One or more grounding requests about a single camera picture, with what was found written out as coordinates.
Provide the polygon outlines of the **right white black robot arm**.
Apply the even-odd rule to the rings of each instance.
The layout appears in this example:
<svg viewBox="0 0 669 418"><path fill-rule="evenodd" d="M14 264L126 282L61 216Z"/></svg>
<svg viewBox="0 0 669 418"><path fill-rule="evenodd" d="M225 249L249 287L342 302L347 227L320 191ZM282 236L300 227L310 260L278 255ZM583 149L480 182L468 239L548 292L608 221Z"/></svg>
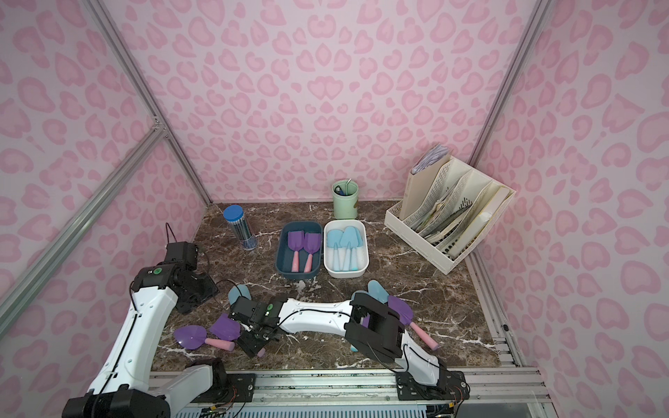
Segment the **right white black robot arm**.
<svg viewBox="0 0 669 418"><path fill-rule="evenodd" d="M444 363L413 340L396 311L364 292L336 303L305 302L287 296L263 303L239 296L231 303L230 316L243 327L237 344L249 357L284 335L333 334L372 360L397 364L419 385L445 387Z"/></svg>

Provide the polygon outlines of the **round purple shovel pink handle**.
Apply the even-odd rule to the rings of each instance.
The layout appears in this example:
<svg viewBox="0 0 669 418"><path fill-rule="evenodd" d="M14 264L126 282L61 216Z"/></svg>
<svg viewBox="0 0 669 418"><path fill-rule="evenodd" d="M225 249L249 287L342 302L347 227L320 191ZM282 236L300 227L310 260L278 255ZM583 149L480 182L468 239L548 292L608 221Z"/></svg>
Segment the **round purple shovel pink handle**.
<svg viewBox="0 0 669 418"><path fill-rule="evenodd" d="M235 348L235 343L232 341L209 338L207 336L207 330L204 327L197 325L190 325L176 329L174 331L174 338L182 348L187 350L195 350L203 345L219 348L228 352L232 352Z"/></svg>

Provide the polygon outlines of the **white storage box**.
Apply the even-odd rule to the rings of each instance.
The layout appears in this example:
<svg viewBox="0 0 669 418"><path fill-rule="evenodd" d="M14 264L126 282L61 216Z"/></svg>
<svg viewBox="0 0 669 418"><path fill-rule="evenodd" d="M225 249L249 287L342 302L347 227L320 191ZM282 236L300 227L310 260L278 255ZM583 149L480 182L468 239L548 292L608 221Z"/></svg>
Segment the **white storage box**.
<svg viewBox="0 0 669 418"><path fill-rule="evenodd" d="M357 219L330 221L324 229L325 268L336 279L359 278L369 267L364 224Z"/></svg>

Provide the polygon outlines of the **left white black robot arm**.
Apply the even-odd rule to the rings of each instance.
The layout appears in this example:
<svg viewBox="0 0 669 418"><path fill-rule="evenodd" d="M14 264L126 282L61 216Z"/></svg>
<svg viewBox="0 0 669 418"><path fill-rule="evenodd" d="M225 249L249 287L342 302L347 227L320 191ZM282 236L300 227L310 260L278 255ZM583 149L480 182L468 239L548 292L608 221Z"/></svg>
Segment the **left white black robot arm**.
<svg viewBox="0 0 669 418"><path fill-rule="evenodd" d="M222 402L233 393L215 359L196 361L150 390L153 357L170 313L190 313L218 292L209 275L196 272L199 255L193 243L170 243L162 263L139 271L111 353L86 394L66 402L64 417L174 417L191 402Z"/></svg>

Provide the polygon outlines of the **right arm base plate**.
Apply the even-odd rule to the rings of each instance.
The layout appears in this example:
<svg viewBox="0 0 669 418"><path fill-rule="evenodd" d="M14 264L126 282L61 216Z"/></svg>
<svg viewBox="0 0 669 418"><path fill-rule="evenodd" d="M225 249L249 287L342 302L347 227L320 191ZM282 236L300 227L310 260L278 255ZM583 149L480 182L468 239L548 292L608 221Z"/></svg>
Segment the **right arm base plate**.
<svg viewBox="0 0 669 418"><path fill-rule="evenodd" d="M449 401L470 399L470 385L461 371L442 370L436 386L417 383L407 372L395 375L397 396L400 401Z"/></svg>

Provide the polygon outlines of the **square purple shovel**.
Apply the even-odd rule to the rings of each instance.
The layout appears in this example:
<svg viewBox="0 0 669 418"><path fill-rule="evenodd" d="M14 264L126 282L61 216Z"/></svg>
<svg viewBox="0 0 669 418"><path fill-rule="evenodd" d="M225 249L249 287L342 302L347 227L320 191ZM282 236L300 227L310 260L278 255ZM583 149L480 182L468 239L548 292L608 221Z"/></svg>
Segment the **square purple shovel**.
<svg viewBox="0 0 669 418"><path fill-rule="evenodd" d="M209 331L218 339L234 342L248 357L263 357L266 355L266 341L260 339L253 329L242 325L226 314L209 327Z"/></svg>

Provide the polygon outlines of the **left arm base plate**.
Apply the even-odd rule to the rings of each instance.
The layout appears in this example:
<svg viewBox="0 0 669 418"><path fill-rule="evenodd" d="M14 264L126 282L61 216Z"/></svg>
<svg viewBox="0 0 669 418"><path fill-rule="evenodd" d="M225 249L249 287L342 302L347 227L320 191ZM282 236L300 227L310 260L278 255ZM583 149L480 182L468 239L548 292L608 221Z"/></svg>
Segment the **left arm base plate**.
<svg viewBox="0 0 669 418"><path fill-rule="evenodd" d="M221 381L218 377L214 378L212 388L198 395L192 400L193 404L205 403L244 403L252 402L254 389L256 385L256 374L252 373L233 373L227 374Z"/></svg>

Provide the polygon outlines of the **dark teal storage box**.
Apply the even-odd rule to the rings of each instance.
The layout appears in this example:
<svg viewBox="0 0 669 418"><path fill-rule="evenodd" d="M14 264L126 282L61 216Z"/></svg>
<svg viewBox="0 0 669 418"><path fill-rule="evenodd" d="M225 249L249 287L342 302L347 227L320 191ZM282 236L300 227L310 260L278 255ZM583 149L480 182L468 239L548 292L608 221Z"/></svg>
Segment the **dark teal storage box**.
<svg viewBox="0 0 669 418"><path fill-rule="evenodd" d="M307 262L308 256L310 253L307 252L306 244L303 244L303 248L298 252L297 260L299 261L299 266L297 271L292 270L293 261L294 261L294 249L289 245L289 235L295 231L303 231L304 234L307 233L320 233L321 242L319 244L318 250L314 252L312 256L312 266L310 271L305 271L304 267ZM278 246L278 251L275 260L275 267L279 274L281 274L287 280L300 281L300 280L313 280L315 278L322 266L323 256L322 256L322 247L323 247L324 232L323 227L317 222L313 221L294 221L285 224L282 229L282 234L280 235L280 244Z"/></svg>

